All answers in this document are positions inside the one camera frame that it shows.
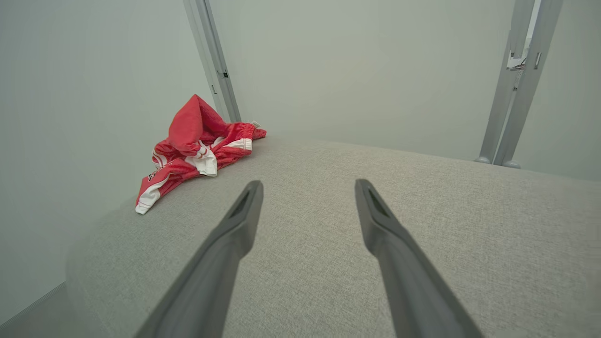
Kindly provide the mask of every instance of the gray fabric surface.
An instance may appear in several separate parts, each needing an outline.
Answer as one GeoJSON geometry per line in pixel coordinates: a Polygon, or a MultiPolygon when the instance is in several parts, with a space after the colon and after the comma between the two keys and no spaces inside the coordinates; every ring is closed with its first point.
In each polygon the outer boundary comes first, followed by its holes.
{"type": "Polygon", "coordinates": [[[255,245],[239,268],[225,336],[393,336],[354,181],[367,178],[487,335],[593,336],[587,234],[601,185],[350,144],[267,137],[214,178],[138,215],[135,200],[70,252],[67,290],[101,336],[131,336],[253,179],[255,245]]]}

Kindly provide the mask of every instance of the white stripe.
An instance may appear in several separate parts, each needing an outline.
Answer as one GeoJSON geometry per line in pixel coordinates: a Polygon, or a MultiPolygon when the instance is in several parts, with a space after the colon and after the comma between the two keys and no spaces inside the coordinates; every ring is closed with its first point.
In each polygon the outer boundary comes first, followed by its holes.
{"type": "Polygon", "coordinates": [[[252,139],[241,138],[230,144],[227,144],[225,147],[240,148],[240,149],[244,149],[244,150],[252,150],[252,139]]]}
{"type": "Polygon", "coordinates": [[[152,151],[152,155],[154,155],[156,159],[159,160],[160,168],[167,165],[167,158],[165,157],[165,155],[157,154],[154,150],[152,151]]]}
{"type": "Polygon", "coordinates": [[[199,141],[198,143],[200,143],[200,150],[196,156],[187,156],[185,159],[186,163],[196,167],[196,170],[201,175],[217,176],[217,157],[202,142],[199,141]]]}
{"type": "Polygon", "coordinates": [[[156,162],[152,161],[152,163],[154,164],[154,166],[155,166],[157,169],[160,169],[160,158],[158,158],[156,155],[154,155],[154,152],[153,152],[152,158],[153,158],[154,160],[156,160],[156,162]]]}
{"type": "Polygon", "coordinates": [[[223,137],[223,136],[217,137],[215,139],[215,142],[213,142],[213,144],[211,145],[211,148],[215,148],[215,146],[217,146],[219,144],[219,142],[223,141],[224,139],[225,139],[225,137],[223,137]]]}
{"type": "Polygon", "coordinates": [[[167,178],[160,181],[159,183],[155,183],[149,186],[146,191],[140,195],[138,199],[138,205],[136,205],[136,212],[139,214],[146,214],[146,211],[150,209],[154,202],[156,202],[160,198],[159,188],[167,182],[170,174],[167,174],[167,178]]]}

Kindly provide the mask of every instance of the gray upholstered sofa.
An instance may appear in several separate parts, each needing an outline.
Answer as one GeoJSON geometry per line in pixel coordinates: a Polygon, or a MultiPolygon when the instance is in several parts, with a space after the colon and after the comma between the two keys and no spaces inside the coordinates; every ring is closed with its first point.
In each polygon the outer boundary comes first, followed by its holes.
{"type": "Polygon", "coordinates": [[[592,336],[587,240],[601,185],[350,144],[253,143],[217,177],[185,182],[146,214],[135,198],[75,245],[67,290],[99,336],[131,336],[250,180],[264,183],[225,336],[393,336],[354,182],[369,179],[487,335],[592,336]]]}

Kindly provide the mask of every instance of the white wall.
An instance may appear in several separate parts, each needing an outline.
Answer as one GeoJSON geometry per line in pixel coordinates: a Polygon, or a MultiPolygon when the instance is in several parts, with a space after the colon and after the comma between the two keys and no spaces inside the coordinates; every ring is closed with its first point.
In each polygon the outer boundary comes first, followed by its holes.
{"type": "Polygon", "coordinates": [[[211,6],[240,115],[270,135],[478,157],[513,1],[211,6]]]}
{"type": "Polygon", "coordinates": [[[513,159],[523,169],[601,180],[601,2],[564,1],[513,159]]]}
{"type": "Polygon", "coordinates": [[[137,195],[194,93],[213,104],[182,0],[0,2],[0,323],[137,195]]]}

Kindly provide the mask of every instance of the floor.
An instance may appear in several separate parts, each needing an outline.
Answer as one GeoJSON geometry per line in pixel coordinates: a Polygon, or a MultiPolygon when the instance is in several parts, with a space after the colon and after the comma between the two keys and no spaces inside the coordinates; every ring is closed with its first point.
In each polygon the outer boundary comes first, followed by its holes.
{"type": "Polygon", "coordinates": [[[0,338],[89,337],[61,287],[31,311],[20,315],[0,330],[0,338]]]}

